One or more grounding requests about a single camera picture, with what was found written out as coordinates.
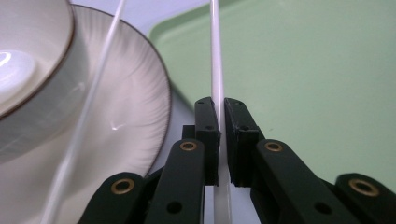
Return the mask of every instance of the green surface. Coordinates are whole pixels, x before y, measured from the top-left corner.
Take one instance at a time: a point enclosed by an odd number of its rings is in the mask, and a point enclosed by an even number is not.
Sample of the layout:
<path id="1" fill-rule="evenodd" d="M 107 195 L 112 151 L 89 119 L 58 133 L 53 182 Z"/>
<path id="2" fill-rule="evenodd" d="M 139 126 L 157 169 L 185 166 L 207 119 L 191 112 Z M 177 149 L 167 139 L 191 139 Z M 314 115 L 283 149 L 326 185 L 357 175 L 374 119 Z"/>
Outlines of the green surface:
<path id="1" fill-rule="evenodd" d="M 205 6 L 150 33 L 190 105 L 210 95 L 209 24 Z M 220 25 L 225 95 L 267 138 L 330 182 L 356 172 L 396 191 L 396 1 L 233 0 Z"/>

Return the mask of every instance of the white stick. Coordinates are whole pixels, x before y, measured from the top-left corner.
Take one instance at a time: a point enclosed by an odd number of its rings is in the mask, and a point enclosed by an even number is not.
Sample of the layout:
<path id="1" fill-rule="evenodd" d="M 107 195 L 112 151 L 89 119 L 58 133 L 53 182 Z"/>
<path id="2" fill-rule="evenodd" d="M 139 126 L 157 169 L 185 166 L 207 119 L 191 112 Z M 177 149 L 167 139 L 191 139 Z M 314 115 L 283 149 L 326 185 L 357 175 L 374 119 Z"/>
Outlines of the white stick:
<path id="1" fill-rule="evenodd" d="M 100 59 L 93 76 L 92 84 L 89 88 L 87 98 L 78 118 L 78 123 L 75 127 L 75 130 L 73 131 L 73 135 L 64 154 L 64 158 L 59 164 L 55 177 L 52 180 L 49 195 L 44 207 L 43 217 L 41 218 L 41 224 L 52 224 L 55 222 L 55 218 L 58 216 L 60 205 L 64 199 L 64 194 L 69 186 L 73 171 L 76 166 L 82 140 L 84 139 L 85 132 L 87 131 L 87 120 L 92 110 L 92 102 L 97 92 L 100 80 L 103 76 L 108 52 L 111 48 L 113 37 L 116 33 L 124 5 L 125 0 L 120 0 L 116 15 L 114 16 L 110 29 L 107 33 L 106 41 L 102 48 Z"/>
<path id="2" fill-rule="evenodd" d="M 216 114 L 221 132 L 219 147 L 219 186 L 214 187 L 214 209 L 216 224 L 230 224 L 230 177 L 227 164 L 227 144 L 224 118 L 224 88 L 222 77 L 222 60 L 219 27 L 219 1 L 211 0 L 211 41 L 212 41 L 212 100 L 215 103 Z"/>

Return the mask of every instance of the white chopstick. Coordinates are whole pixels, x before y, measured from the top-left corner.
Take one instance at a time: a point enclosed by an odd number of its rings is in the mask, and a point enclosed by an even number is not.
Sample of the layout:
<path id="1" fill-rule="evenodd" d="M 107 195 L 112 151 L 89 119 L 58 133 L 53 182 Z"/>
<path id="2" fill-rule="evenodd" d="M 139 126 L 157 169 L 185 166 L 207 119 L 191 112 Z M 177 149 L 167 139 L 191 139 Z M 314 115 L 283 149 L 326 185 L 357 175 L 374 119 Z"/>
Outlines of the white chopstick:
<path id="1" fill-rule="evenodd" d="M 221 132 L 219 147 L 219 186 L 214 187 L 214 217 L 216 224 L 232 223 L 230 202 L 230 176 L 227 164 L 227 143 L 224 118 L 224 88 L 219 27 L 219 1 L 210 1 L 212 45 L 212 100 Z"/>
<path id="2" fill-rule="evenodd" d="M 69 186 L 73 171 L 78 160 L 78 153 L 82 145 L 82 141 L 87 131 L 88 116 L 92 111 L 92 102 L 96 95 L 100 80 L 103 76 L 103 71 L 106 66 L 109 50 L 111 48 L 114 34 L 120 22 L 120 15 L 123 11 L 126 0 L 120 0 L 119 5 L 111 23 L 110 29 L 106 36 L 105 44 L 102 48 L 99 62 L 97 64 L 95 73 L 93 74 L 92 84 L 89 88 L 87 98 L 85 99 L 84 106 L 82 107 L 81 114 L 78 118 L 78 123 L 73 131 L 70 143 L 66 149 L 63 160 L 58 166 L 55 177 L 47 197 L 46 205 L 44 207 L 41 224 L 52 224 L 58 216 L 60 206 L 64 199 L 64 194 Z"/>

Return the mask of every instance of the plastic rod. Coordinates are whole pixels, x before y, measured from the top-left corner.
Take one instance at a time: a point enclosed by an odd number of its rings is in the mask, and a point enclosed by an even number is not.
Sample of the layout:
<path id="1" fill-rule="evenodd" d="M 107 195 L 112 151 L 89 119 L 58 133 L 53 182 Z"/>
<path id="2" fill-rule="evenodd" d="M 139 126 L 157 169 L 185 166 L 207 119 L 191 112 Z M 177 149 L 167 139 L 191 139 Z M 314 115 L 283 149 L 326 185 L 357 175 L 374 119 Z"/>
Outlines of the plastic rod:
<path id="1" fill-rule="evenodd" d="M 211 46 L 212 46 L 212 100 L 221 132 L 219 147 L 219 186 L 214 187 L 214 218 L 216 224 L 230 224 L 230 176 L 227 164 L 227 143 L 224 118 L 224 88 L 222 75 L 222 59 L 219 27 L 219 1 L 210 2 Z"/>
<path id="2" fill-rule="evenodd" d="M 55 177 L 52 180 L 48 198 L 44 207 L 43 216 L 40 221 L 41 224 L 55 223 L 55 219 L 58 216 L 59 209 L 64 199 L 64 194 L 70 184 L 71 177 L 78 160 L 78 153 L 80 152 L 82 141 L 84 140 L 85 132 L 87 131 L 88 116 L 92 111 L 92 102 L 94 96 L 96 95 L 100 80 L 103 76 L 108 52 L 111 48 L 114 34 L 116 33 L 116 29 L 120 22 L 120 15 L 124 8 L 125 1 L 126 0 L 119 1 L 116 14 L 110 25 L 110 29 L 107 33 L 106 41 L 103 45 L 96 70 L 93 74 L 92 84 L 89 87 L 87 98 L 85 99 L 80 116 L 78 118 L 78 123 L 75 127 L 75 130 L 73 131 L 73 135 L 69 145 L 67 146 L 66 152 L 64 153 L 63 160 L 59 164 L 55 173 Z"/>

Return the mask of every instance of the saucer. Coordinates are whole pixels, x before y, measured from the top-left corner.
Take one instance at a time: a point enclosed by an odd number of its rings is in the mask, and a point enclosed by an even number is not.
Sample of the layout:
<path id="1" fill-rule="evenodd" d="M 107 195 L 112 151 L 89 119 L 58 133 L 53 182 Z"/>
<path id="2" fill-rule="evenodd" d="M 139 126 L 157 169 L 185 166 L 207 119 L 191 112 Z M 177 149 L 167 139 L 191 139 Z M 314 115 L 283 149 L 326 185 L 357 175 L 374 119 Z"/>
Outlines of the saucer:
<path id="1" fill-rule="evenodd" d="M 92 72 L 112 16 L 87 7 L 74 6 L 74 11 Z M 165 137 L 170 102 L 169 79 L 157 51 L 135 28 L 120 23 L 57 223 L 77 223 L 111 175 L 149 171 Z M 77 117 L 42 146 L 0 166 L 0 223 L 39 222 Z"/>

